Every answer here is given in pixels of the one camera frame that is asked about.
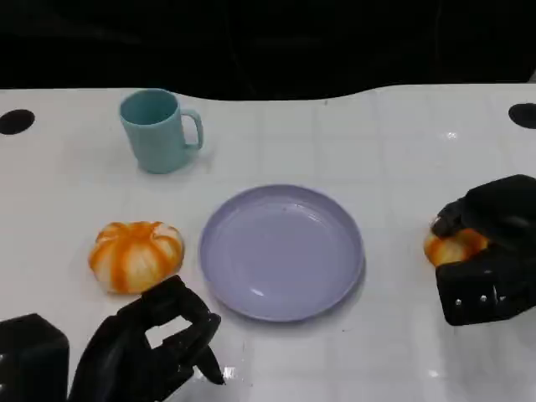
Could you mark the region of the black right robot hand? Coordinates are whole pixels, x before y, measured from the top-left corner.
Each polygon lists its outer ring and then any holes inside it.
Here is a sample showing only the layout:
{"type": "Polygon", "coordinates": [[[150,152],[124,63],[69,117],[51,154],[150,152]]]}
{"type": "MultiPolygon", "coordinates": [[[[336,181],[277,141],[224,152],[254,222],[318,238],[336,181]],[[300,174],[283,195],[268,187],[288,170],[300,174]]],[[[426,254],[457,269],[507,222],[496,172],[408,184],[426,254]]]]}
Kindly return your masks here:
{"type": "Polygon", "coordinates": [[[507,320],[535,306],[535,180],[470,189],[437,215],[424,244],[446,321],[507,320]]]}

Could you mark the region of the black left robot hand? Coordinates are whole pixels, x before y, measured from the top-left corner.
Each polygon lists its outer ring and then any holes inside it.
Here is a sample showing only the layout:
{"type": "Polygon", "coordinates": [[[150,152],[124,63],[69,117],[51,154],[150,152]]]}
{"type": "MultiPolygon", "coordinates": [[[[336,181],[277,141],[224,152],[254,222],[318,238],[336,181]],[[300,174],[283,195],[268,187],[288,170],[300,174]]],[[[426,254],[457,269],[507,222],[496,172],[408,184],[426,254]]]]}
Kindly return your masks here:
{"type": "Polygon", "coordinates": [[[71,385],[70,401],[164,401],[196,370],[211,383],[225,383],[210,348],[220,315],[171,276],[109,316],[83,352],[71,385]],[[187,328],[153,348],[147,331],[177,317],[187,328]]]}

